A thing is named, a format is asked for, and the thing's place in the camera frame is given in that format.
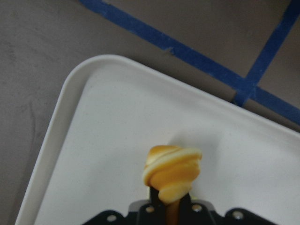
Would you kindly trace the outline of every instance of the blue tape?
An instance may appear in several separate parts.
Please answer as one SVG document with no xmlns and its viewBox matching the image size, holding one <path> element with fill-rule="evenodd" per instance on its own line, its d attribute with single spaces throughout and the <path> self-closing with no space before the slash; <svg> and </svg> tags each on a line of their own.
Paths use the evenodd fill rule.
<svg viewBox="0 0 300 225">
<path fill-rule="evenodd" d="M 251 92 L 255 90 L 258 82 L 274 59 L 292 26 L 295 24 L 299 14 L 300 0 L 292 0 L 287 7 L 281 22 L 273 31 L 260 55 L 256 59 L 254 65 L 247 74 L 245 82 L 248 83 L 248 86 L 236 93 L 236 96 L 233 100 L 234 104 L 243 106 L 244 103 L 249 99 Z"/>
<path fill-rule="evenodd" d="M 235 90 L 245 88 L 243 77 L 118 8 L 102 0 L 80 0 L 80 2 L 91 11 L 101 14 L 109 21 L 147 40 L 160 49 L 170 50 L 177 58 L 211 75 L 231 88 Z"/>
<path fill-rule="evenodd" d="M 251 93 L 250 98 L 300 125 L 300 109 L 285 102 L 284 100 L 279 99 L 259 87 L 255 88 L 255 90 Z"/>
</svg>

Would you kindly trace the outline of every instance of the white tray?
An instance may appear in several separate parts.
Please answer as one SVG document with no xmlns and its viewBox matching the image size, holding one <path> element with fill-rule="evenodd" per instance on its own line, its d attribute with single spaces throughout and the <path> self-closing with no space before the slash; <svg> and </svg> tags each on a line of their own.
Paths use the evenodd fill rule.
<svg viewBox="0 0 300 225">
<path fill-rule="evenodd" d="M 300 135 L 132 60 L 103 55 L 66 79 L 17 225 L 79 225 L 145 199 L 157 144 L 199 147 L 192 195 L 224 214 L 243 207 L 300 221 Z"/>
</svg>

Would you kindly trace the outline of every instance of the gray table surface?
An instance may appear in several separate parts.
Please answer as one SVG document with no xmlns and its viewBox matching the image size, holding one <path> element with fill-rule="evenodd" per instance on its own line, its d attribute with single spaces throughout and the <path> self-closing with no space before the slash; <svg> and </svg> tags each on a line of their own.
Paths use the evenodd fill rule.
<svg viewBox="0 0 300 225">
<path fill-rule="evenodd" d="M 289 1 L 108 1 L 246 76 Z M 118 54 L 231 101 L 235 91 L 76 0 L 0 1 L 0 224 L 14 224 L 60 89 L 83 60 Z M 260 87 L 300 108 L 300 21 Z M 245 108 L 300 131 L 249 100 Z"/>
</svg>

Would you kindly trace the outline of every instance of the tape strip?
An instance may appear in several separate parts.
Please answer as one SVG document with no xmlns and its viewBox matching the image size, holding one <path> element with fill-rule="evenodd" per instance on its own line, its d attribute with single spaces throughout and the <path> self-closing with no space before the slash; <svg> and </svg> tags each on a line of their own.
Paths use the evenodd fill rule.
<svg viewBox="0 0 300 225">
<path fill-rule="evenodd" d="M 298 0 L 292 0 L 290 3 L 284 18 L 284 23 L 291 24 L 294 21 L 289 21 L 291 14 L 295 14 L 297 10 L 292 9 L 291 7 L 298 7 Z M 249 75 L 249 78 L 245 79 L 238 74 L 234 73 L 233 71 L 229 70 L 228 68 L 214 62 L 213 60 L 209 59 L 208 57 L 202 55 L 201 53 L 193 50 L 192 48 L 176 41 L 175 39 L 167 36 L 166 34 L 154 29 L 153 27 L 139 21 L 138 19 L 134 18 L 133 16 L 119 10 L 118 8 L 109 5 L 102 0 L 80 0 L 80 2 L 87 7 L 89 10 L 101 14 L 107 20 L 121 26 L 122 28 L 128 30 L 129 32 L 143 38 L 144 40 L 154 44 L 155 46 L 159 47 L 164 51 L 170 51 L 174 56 L 177 58 L 185 61 L 186 63 L 198 68 L 199 70 L 209 74 L 210 76 L 218 79 L 219 81 L 227 84 L 238 93 L 242 93 L 244 90 L 249 90 L 246 96 L 248 98 L 253 99 L 254 101 L 266 106 L 267 108 L 275 111 L 276 113 L 286 117 L 287 119 L 297 123 L 300 125 L 300 110 L 296 107 L 286 103 L 285 101 L 279 99 L 278 97 L 268 93 L 256 87 L 257 82 L 260 80 L 263 73 L 256 75 L 256 73 L 252 72 Z M 285 24 L 281 22 L 279 24 L 280 29 L 284 29 Z M 283 40 L 280 42 L 275 42 L 279 45 L 276 51 L 273 53 L 276 54 L 278 48 L 282 44 Z M 273 44 L 266 44 L 267 48 L 264 48 L 264 51 L 261 53 L 260 60 L 264 60 L 264 55 L 268 55 L 267 51 L 273 49 Z M 260 65 L 268 67 L 273 57 L 266 57 L 270 61 L 262 61 L 260 62 L 259 59 L 256 60 L 253 71 L 260 67 Z M 244 102 L 246 97 L 244 95 L 236 95 L 235 100 L 237 102 Z"/>
<path fill-rule="evenodd" d="M 292 26 L 295 24 L 299 14 L 300 0 L 292 0 L 287 7 L 281 22 L 271 34 L 269 40 L 247 74 L 245 82 L 247 82 L 248 85 L 245 87 L 245 89 L 239 90 L 236 93 L 236 96 L 233 100 L 234 104 L 243 106 L 244 103 L 249 99 L 251 93 L 255 91 L 258 82 L 274 59 L 286 36 L 290 32 Z"/>
</svg>

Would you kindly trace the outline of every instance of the metal screw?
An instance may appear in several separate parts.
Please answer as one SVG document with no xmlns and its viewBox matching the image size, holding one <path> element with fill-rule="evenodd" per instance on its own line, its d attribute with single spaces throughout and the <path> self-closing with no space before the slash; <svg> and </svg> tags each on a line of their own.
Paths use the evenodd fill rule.
<svg viewBox="0 0 300 225">
<path fill-rule="evenodd" d="M 152 213 L 152 212 L 154 212 L 154 207 L 153 207 L 152 205 L 148 206 L 148 207 L 146 208 L 146 212 L 147 212 L 147 213 Z"/>
<path fill-rule="evenodd" d="M 113 221 L 115 221 L 117 219 L 117 217 L 115 216 L 115 215 L 109 215 L 107 218 L 106 218 L 106 220 L 108 221 L 108 222 L 113 222 Z"/>
<path fill-rule="evenodd" d="M 244 218 L 244 214 L 241 213 L 240 211 L 234 211 L 232 213 L 232 215 L 235 219 L 243 219 Z"/>
<path fill-rule="evenodd" d="M 194 204 L 192 206 L 192 210 L 195 211 L 195 212 L 200 212 L 202 210 L 202 206 L 199 205 L 199 204 Z"/>
</svg>

